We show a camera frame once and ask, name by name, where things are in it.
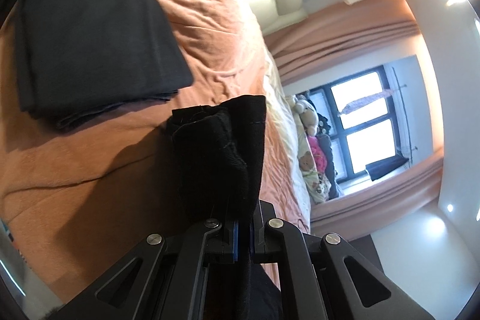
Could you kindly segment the right pink curtain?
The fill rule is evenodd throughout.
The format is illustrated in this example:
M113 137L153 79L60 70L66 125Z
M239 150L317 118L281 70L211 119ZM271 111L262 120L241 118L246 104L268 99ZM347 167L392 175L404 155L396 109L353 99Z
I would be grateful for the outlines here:
M408 216L439 197L443 176L442 149L389 179L315 205L311 232L316 236L337 233L356 240Z

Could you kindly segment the bear print cushion bedding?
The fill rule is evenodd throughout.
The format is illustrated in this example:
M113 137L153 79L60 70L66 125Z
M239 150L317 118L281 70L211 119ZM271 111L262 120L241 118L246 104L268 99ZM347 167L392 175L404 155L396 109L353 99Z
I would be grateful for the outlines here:
M329 200L331 183L325 173L317 170L310 144L305 132L298 135L298 166L306 183L307 191L315 204L322 204Z

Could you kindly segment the pink curtain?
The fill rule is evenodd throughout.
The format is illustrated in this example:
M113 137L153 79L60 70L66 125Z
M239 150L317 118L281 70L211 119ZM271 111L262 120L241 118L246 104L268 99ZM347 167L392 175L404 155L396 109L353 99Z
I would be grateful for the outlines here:
M311 232L316 236L337 233L356 240L408 216L439 197L443 176L442 149L389 179L315 205Z
M273 32L264 41L283 85L420 34L405 0L335 4Z

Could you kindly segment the pink plush item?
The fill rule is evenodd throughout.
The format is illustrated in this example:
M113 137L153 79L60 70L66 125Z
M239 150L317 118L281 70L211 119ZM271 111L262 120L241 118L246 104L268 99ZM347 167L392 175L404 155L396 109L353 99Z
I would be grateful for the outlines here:
M317 171L319 173L325 173L328 162L323 150L319 146L317 138L315 138L315 136L308 136L307 140L312 151L312 157L316 164Z

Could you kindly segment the hanging floral garment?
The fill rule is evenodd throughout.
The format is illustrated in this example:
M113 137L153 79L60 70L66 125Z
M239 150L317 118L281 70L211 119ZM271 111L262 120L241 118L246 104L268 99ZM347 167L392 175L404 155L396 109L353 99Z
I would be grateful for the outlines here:
M393 89L384 89L379 93L374 93L365 97L361 97L359 99L356 99L346 104L346 106L343 107L343 109L338 112L338 115L339 116L349 115L350 113L360 110L361 108L367 105L370 105L375 101L391 97L393 93L394 93Z

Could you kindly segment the left pink curtain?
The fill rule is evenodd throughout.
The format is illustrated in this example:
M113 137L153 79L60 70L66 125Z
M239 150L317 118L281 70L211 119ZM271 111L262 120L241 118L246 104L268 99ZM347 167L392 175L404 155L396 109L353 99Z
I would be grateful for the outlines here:
M283 85L420 34L405 0L335 4L273 32L264 41Z

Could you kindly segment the black pants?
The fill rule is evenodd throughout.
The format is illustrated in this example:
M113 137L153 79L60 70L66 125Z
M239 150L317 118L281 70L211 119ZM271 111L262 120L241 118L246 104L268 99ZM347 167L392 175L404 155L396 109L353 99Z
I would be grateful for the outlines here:
M188 218L216 219L230 251L208 256L205 319L282 319L281 293L251 260L264 165L266 99L242 95L218 106L174 110L166 132Z

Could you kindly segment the orange bed blanket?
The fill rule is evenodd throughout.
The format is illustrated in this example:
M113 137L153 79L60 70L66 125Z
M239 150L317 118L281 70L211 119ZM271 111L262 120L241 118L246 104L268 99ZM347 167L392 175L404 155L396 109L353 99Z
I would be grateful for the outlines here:
M169 172L162 126L173 110L244 94L267 101L260 196L279 218L310 230L311 202L300 173L297 132L278 69L242 0L156 0L194 82L166 104L125 105L64 135L19 108L14 24L1 30L1 219L27 265L63 302L79 294L154 232L173 229L185 210L167 195L193 186L196 161L182 154Z

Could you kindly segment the folded black garment left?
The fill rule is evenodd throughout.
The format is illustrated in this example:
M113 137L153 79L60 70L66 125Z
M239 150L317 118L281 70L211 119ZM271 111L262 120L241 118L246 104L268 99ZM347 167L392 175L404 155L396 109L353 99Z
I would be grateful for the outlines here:
M19 0L16 71L20 109L61 131L194 80L157 0Z

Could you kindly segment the beige plush toy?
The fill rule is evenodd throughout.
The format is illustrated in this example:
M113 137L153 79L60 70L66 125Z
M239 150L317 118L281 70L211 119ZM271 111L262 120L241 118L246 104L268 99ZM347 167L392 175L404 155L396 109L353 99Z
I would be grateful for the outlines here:
M287 102L294 114L298 115L309 136L316 136L319 130L319 119L313 105L303 96L287 96Z

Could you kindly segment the black framed window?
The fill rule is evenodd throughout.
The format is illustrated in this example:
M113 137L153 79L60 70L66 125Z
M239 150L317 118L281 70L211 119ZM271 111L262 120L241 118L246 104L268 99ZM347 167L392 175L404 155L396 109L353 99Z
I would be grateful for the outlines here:
M338 183L365 176L366 165L401 152L393 97L382 97L347 115L341 113L352 101L389 87L385 68L379 66L306 91L307 98L330 126Z

